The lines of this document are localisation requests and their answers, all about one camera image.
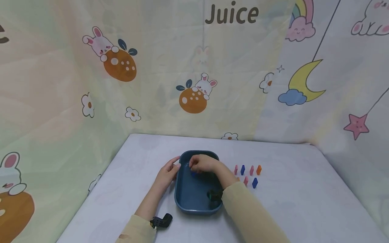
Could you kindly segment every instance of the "beige sleeve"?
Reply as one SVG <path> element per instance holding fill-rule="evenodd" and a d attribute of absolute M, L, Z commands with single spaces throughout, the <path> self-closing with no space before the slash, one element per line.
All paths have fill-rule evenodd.
<path fill-rule="evenodd" d="M 156 230 L 151 227 L 150 222 L 132 215 L 115 243 L 153 243 L 155 233 Z"/>
<path fill-rule="evenodd" d="M 242 182 L 227 187 L 222 201 L 246 243 L 290 243 L 260 201 Z"/>

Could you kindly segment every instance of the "black device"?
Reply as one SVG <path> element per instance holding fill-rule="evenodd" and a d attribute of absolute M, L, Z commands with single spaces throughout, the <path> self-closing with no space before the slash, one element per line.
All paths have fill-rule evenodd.
<path fill-rule="evenodd" d="M 150 220 L 151 226 L 155 229 L 156 227 L 160 228 L 168 228 L 170 226 L 170 223 L 173 220 L 173 216 L 171 214 L 165 214 L 165 216 L 162 218 L 154 217 L 152 220 Z"/>
<path fill-rule="evenodd" d="M 209 200 L 211 200 L 211 202 L 221 201 L 222 196 L 223 196 L 223 190 L 219 192 L 215 192 L 214 190 L 209 190 L 207 192 L 207 197 L 209 198 Z"/>

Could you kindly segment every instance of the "pink cloud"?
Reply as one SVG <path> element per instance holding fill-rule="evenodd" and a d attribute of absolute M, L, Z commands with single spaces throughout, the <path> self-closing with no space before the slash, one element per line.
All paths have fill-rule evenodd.
<path fill-rule="evenodd" d="M 312 37 L 316 33 L 312 23 L 307 23 L 304 16 L 297 17 L 288 29 L 286 39 L 290 41 L 302 41 L 305 38 Z"/>

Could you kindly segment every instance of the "orange fruit illustration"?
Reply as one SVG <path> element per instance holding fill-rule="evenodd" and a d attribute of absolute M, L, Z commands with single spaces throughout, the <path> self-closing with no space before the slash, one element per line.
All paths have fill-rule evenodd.
<path fill-rule="evenodd" d="M 109 50 L 106 55 L 107 60 L 104 62 L 104 68 L 109 75 L 123 82 L 134 80 L 137 75 L 137 66 L 130 54 L 123 50 L 119 50 L 117 53 Z"/>
<path fill-rule="evenodd" d="M 194 92 L 192 89 L 185 89 L 180 95 L 181 108 L 192 114 L 197 114 L 205 110 L 207 101 L 204 99 L 204 94 L 200 90 Z"/>
<path fill-rule="evenodd" d="M 34 214 L 34 201 L 26 192 L 10 196 L 0 194 L 0 242 L 11 243 L 26 227 Z"/>

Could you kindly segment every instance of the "rainbow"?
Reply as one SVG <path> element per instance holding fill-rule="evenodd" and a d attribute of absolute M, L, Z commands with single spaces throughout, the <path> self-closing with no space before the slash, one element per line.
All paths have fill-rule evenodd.
<path fill-rule="evenodd" d="M 289 23 L 289 27 L 291 27 L 294 19 L 297 17 L 304 16 L 307 20 L 307 23 L 312 22 L 314 17 L 314 2 L 313 0 L 296 0 L 296 4 L 294 5 L 292 18 Z"/>

